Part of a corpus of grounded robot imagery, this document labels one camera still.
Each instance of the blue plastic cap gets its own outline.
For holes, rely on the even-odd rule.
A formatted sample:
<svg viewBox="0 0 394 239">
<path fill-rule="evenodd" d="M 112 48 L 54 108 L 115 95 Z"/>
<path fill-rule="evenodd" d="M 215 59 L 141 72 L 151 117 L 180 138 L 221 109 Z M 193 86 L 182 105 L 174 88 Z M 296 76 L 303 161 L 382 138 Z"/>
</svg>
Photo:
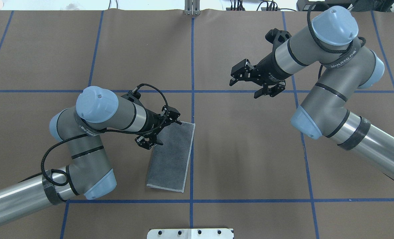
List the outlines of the blue plastic cap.
<svg viewBox="0 0 394 239">
<path fill-rule="evenodd" d="M 92 188 L 84 193 L 88 200 L 93 200 L 106 195 L 116 188 L 117 182 L 113 169 L 111 169 L 102 179 L 100 179 Z"/>
<path fill-rule="evenodd" d="M 377 57 L 375 52 L 373 53 L 375 56 L 374 71 L 372 72 L 371 77 L 365 83 L 363 83 L 362 86 L 359 86 L 358 89 L 370 88 L 374 83 L 378 82 L 384 74 L 384 63 Z"/>
<path fill-rule="evenodd" d="M 76 112 L 91 123 L 107 121 L 116 113 L 118 106 L 115 93 L 98 86 L 85 88 L 76 100 Z"/>
<path fill-rule="evenodd" d="M 57 122 L 59 121 L 60 115 L 65 110 L 67 110 L 67 109 L 62 110 L 60 113 L 55 115 L 50 121 L 50 133 L 58 142 L 62 142 L 63 139 L 59 136 L 59 132 L 57 131 Z"/>
<path fill-rule="evenodd" d="M 341 6 L 333 6 L 316 16 L 312 27 L 316 37 L 330 45 L 349 44 L 359 32 L 355 18 Z"/>
<path fill-rule="evenodd" d="M 322 136 L 321 130 L 301 106 L 297 107 L 296 112 L 291 117 L 291 125 L 313 139 L 318 139 Z"/>
</svg>

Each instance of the robotic arm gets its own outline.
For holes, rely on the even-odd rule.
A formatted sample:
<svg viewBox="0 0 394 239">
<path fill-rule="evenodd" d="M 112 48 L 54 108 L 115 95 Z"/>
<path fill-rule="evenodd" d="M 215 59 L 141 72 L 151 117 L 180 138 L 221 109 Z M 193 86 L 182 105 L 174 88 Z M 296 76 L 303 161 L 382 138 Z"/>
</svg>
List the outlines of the robotic arm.
<svg viewBox="0 0 394 239">
<path fill-rule="evenodd" d="M 270 30 L 265 38 L 273 51 L 257 65 L 248 59 L 235 65 L 230 86 L 251 81 L 263 87 L 254 98 L 274 97 L 285 89 L 286 78 L 319 61 L 326 71 L 297 108 L 291 124 L 310 138 L 323 135 L 344 150 L 361 153 L 394 180 L 394 137 L 344 108 L 356 89 L 379 81 L 384 64 L 364 46 L 363 38 L 358 39 L 356 20 L 345 8 L 334 6 L 312 22 L 309 17 L 310 11 L 308 26 L 293 37 L 287 31 Z"/>
<path fill-rule="evenodd" d="M 50 150 L 66 142 L 73 163 L 44 171 L 43 159 L 43 175 L 33 175 L 0 190 L 0 226 L 76 195 L 84 194 L 92 200 L 111 192 L 116 187 L 116 179 L 99 136 L 101 133 L 137 134 L 135 142 L 145 149 L 163 145 L 157 135 L 172 123 L 181 124 L 180 113 L 168 106 L 156 88 L 166 105 L 161 114 L 146 109 L 139 101 L 141 86 L 150 85 L 141 84 L 121 97 L 107 89 L 90 86 L 79 95 L 76 106 L 55 115 L 50 121 L 50 132 L 59 143 L 47 151 L 44 159 Z"/>
</svg>

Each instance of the metallic cylinder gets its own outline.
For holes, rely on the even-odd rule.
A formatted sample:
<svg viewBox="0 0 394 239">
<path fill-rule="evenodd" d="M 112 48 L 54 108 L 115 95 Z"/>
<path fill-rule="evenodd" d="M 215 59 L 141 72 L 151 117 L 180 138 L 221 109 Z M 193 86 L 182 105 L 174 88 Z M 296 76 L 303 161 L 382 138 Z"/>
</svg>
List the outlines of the metallic cylinder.
<svg viewBox="0 0 394 239">
<path fill-rule="evenodd" d="M 357 131 L 361 125 L 361 119 L 354 113 L 350 113 L 349 118 L 341 129 L 333 136 L 337 144 L 343 144 Z M 371 124 L 368 133 L 352 151 L 356 151 L 377 169 L 394 180 L 394 137 Z"/>
<path fill-rule="evenodd" d="M 63 174 L 54 173 L 53 180 L 62 183 L 65 177 Z M 56 186 L 56 191 L 64 200 L 75 195 L 68 184 L 62 187 Z M 0 226 L 52 205 L 44 192 L 42 175 L 2 189 L 0 190 Z"/>
</svg>

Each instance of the gray cloth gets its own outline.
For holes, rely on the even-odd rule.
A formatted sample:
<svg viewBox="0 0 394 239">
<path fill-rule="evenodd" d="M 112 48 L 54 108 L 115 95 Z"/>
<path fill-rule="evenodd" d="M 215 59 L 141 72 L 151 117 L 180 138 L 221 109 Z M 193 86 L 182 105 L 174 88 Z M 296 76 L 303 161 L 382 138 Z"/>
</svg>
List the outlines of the gray cloth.
<svg viewBox="0 0 394 239">
<path fill-rule="evenodd" d="M 184 192 L 191 155 L 195 124 L 182 122 L 165 127 L 158 138 L 163 145 L 153 149 L 150 168 L 147 174 L 147 186 Z"/>
</svg>

